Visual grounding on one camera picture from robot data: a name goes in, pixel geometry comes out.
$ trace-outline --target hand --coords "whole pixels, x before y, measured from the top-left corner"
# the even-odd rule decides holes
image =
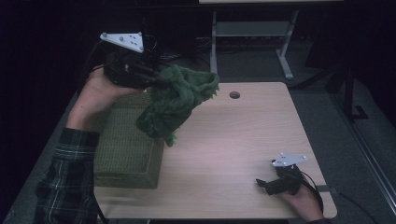
[[[123,95],[142,92],[114,85],[103,68],[90,73],[76,103],[70,111],[66,128],[91,131],[97,114],[110,108]]]
[[[320,211],[317,198],[306,186],[301,185],[295,195],[291,195],[287,192],[279,193],[278,195],[306,222],[324,218]]]

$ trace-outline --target green towel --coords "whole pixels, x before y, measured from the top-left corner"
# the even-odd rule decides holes
[[[191,111],[219,90],[219,76],[173,65],[163,69],[159,78],[171,83],[169,88],[152,87],[152,103],[136,120],[136,127],[152,138],[163,138],[171,147],[174,131],[191,115]]]

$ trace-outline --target woven basket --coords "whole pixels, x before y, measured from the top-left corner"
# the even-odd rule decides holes
[[[147,93],[125,96],[96,121],[101,136],[94,160],[95,186],[157,188],[163,140],[149,138],[134,125],[149,104]]]

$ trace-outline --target table top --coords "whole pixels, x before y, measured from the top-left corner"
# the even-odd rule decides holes
[[[199,0],[201,4],[221,3],[304,3],[304,2],[342,2],[344,0]]]
[[[157,189],[95,188],[110,218],[292,218],[256,178],[277,179],[271,160],[303,154],[299,168],[326,185],[285,84],[220,83],[214,99],[197,106],[166,147]],[[232,99],[231,91],[240,98]],[[330,192],[322,192],[325,217],[335,217]]]

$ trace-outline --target plaid shirt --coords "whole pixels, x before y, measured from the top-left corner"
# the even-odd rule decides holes
[[[99,133],[65,128],[38,183],[34,223],[96,223],[93,158]]]

